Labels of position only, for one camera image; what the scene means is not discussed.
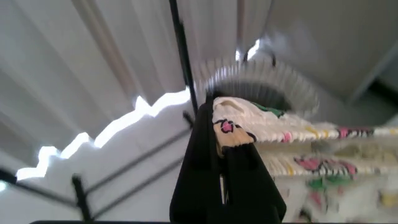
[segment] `white curtain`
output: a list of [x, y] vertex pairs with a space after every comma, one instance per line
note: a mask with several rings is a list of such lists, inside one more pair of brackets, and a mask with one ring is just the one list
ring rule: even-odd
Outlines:
[[[270, 3], [178, 1], [191, 63], [247, 51]], [[183, 89], [167, 0], [0, 1], [0, 149], [29, 165]]]

